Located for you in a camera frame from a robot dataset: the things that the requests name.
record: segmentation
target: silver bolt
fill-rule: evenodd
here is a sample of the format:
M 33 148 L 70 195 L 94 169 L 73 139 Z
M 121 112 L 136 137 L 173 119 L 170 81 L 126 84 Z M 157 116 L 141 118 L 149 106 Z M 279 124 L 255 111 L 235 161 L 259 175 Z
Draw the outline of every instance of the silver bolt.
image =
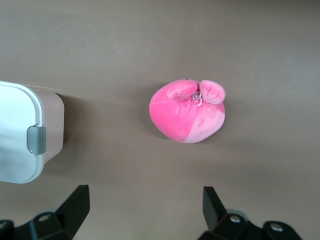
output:
M 270 227 L 277 232 L 282 232 L 284 230 L 278 223 L 271 223 Z
M 236 215 L 231 215 L 230 220 L 236 224 L 240 223 L 240 218 Z
M 50 217 L 49 214 L 43 215 L 43 216 L 39 217 L 38 221 L 43 222 L 43 221 L 47 220 L 49 217 Z

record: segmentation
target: container lid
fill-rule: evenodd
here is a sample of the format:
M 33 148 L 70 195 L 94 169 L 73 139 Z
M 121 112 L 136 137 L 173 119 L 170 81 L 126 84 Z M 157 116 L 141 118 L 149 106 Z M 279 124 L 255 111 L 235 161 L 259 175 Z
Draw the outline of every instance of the container lid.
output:
M 0 81 L 0 181 L 27 183 L 44 166 L 43 104 L 20 84 Z

